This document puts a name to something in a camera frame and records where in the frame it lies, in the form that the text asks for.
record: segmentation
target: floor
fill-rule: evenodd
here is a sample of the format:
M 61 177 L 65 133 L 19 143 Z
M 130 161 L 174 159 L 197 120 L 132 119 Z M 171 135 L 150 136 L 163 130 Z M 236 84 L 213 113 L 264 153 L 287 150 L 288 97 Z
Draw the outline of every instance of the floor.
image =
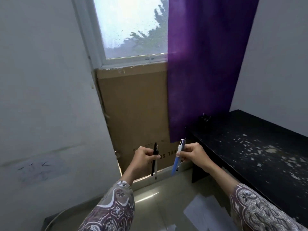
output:
M 183 211 L 198 193 L 214 195 L 221 207 L 230 210 L 229 198 L 211 176 L 193 184 L 191 177 L 192 169 L 134 191 L 135 215 L 130 231 L 197 231 Z M 57 223 L 51 230 L 76 230 L 90 211 Z

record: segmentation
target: curtain fold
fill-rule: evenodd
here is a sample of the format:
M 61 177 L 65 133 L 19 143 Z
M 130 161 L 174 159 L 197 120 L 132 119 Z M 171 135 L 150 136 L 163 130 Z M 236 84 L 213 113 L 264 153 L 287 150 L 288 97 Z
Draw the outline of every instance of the curtain fold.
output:
M 171 142 L 203 113 L 228 112 L 259 0 L 169 0 Z

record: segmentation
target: window frame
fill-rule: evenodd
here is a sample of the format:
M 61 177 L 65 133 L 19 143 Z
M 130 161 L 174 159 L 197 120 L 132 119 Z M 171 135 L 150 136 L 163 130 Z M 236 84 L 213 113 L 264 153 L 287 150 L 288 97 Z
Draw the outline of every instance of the window frame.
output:
M 85 41 L 85 46 L 88 50 L 94 69 L 111 69 L 156 62 L 167 62 L 167 53 L 107 59 L 94 0 L 73 1 L 77 12 L 77 18 L 79 19 L 81 33 Z

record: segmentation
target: sleeve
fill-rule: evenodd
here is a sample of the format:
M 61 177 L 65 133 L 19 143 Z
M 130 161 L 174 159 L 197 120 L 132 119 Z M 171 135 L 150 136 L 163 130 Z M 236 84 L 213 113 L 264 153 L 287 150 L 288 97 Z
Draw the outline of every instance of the sleeve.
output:
M 244 184 L 238 184 L 230 195 L 231 217 L 240 230 L 305 230 L 276 206 Z
M 128 231 L 134 211 L 131 187 L 125 181 L 117 181 L 86 217 L 78 231 Z

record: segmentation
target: cardboard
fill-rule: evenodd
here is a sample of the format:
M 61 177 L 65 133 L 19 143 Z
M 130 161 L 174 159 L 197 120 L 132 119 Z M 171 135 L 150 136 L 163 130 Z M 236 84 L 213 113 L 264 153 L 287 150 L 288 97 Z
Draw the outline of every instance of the cardboard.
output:
M 156 63 L 97 70 L 106 121 L 122 173 L 139 146 L 157 142 L 158 169 L 173 165 L 177 143 L 170 143 L 167 112 L 167 65 Z M 151 164 L 141 176 L 151 173 Z

